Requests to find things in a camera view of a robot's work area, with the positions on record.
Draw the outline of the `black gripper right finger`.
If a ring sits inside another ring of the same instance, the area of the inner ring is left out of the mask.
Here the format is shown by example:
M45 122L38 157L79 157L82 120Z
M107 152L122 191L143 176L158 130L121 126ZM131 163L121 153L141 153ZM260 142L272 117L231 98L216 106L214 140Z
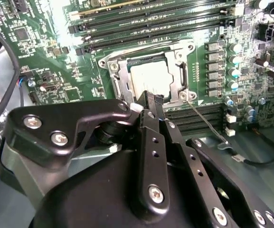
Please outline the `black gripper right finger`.
M180 200L188 203L197 228L274 228L274 212L200 139L185 141L167 120L159 96L154 107L161 119L167 161L175 165Z

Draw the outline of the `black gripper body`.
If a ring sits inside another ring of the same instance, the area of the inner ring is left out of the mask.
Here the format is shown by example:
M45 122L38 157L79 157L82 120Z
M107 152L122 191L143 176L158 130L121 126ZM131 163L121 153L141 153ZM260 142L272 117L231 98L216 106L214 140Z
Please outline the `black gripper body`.
M184 170L169 166L170 209L149 224L132 212L135 152L119 152L70 177L42 200L35 228L208 228L209 222Z

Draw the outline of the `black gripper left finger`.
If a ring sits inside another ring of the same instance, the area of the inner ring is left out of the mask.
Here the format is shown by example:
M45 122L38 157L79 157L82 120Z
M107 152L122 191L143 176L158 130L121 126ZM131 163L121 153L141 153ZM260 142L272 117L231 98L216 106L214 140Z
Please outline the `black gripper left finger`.
M108 99L26 106L12 110L0 148L0 178L38 208L68 178L73 158L120 145L137 153L137 202L156 210L149 189L162 191L169 204L165 138L160 133L163 98L142 92L131 104Z

